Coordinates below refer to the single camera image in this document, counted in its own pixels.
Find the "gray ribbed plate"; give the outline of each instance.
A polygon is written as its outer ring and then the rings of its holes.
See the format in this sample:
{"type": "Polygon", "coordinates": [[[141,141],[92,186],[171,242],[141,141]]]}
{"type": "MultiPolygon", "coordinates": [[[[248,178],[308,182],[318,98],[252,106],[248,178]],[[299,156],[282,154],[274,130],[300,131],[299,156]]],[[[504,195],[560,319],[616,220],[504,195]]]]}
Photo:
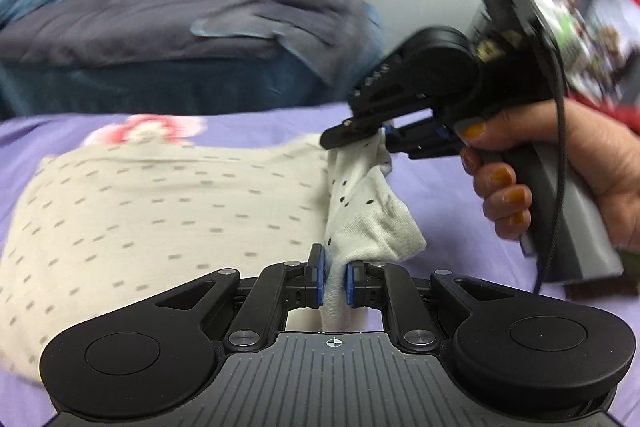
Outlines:
{"type": "MultiPolygon", "coordinates": [[[[50,427],[96,424],[61,414],[50,427]]],[[[436,357],[406,355],[385,333],[281,333],[228,358],[194,400],[131,427],[533,427],[463,394],[436,357]]],[[[604,413],[556,427],[614,427],[604,413]]]]}

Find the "spotted white fabric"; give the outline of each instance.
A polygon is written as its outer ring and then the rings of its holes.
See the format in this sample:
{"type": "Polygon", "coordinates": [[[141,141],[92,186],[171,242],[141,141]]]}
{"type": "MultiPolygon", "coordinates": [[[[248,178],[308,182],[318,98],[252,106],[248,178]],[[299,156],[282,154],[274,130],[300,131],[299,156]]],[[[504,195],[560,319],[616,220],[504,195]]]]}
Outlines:
{"type": "MultiPolygon", "coordinates": [[[[222,267],[254,277],[306,261],[323,240],[331,269],[322,327],[348,328],[338,281],[346,260],[424,247],[383,168],[382,134],[331,154],[305,136],[261,150],[146,143],[45,158],[0,260],[0,363],[38,380],[44,346],[74,324],[222,267]],[[410,237],[394,242],[396,230],[410,237]]],[[[292,329],[320,327],[313,322],[307,314],[292,329]]]]}

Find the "cord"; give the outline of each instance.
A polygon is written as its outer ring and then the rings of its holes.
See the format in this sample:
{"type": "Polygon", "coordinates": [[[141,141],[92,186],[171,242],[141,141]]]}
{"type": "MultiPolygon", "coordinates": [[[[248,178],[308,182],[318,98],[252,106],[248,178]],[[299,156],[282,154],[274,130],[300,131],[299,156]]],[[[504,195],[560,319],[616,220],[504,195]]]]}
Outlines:
{"type": "Polygon", "coordinates": [[[556,183],[556,204],[551,219],[551,236],[549,237],[549,245],[546,250],[546,257],[538,263],[538,274],[536,277],[536,285],[533,293],[540,293],[542,283],[548,275],[551,263],[553,262],[558,247],[558,236],[562,225],[562,206],[564,205],[564,188],[566,185],[566,114],[564,112],[564,86],[566,85],[566,75],[562,68],[559,52],[555,52],[553,57],[553,70],[551,81],[551,89],[553,91],[554,100],[556,102],[556,114],[558,115],[558,179],[556,183]]]}

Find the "flower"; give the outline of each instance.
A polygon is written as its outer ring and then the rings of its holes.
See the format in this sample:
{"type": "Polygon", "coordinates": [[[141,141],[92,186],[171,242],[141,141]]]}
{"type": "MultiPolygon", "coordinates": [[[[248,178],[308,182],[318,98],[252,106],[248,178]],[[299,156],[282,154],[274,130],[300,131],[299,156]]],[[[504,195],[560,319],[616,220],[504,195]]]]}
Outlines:
{"type": "Polygon", "coordinates": [[[188,145],[190,142],[185,138],[201,134],[206,128],[206,121],[199,116],[136,114],[123,124],[106,125],[92,132],[82,145],[150,142],[188,145]]]}

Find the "hand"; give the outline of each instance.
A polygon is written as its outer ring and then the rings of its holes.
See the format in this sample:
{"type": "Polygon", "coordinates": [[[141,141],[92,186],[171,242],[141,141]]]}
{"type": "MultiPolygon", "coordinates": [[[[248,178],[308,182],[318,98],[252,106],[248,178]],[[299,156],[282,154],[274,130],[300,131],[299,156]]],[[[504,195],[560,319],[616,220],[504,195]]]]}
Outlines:
{"type": "MultiPolygon", "coordinates": [[[[595,202],[616,247],[640,251],[640,139],[628,128],[573,100],[565,100],[569,162],[593,191],[595,202]]],[[[504,239],[519,238],[531,224],[529,187],[518,185],[505,163],[484,165],[474,149],[508,150],[522,142],[558,142],[553,101],[505,110],[463,134],[460,156],[484,200],[484,215],[504,239]]]]}

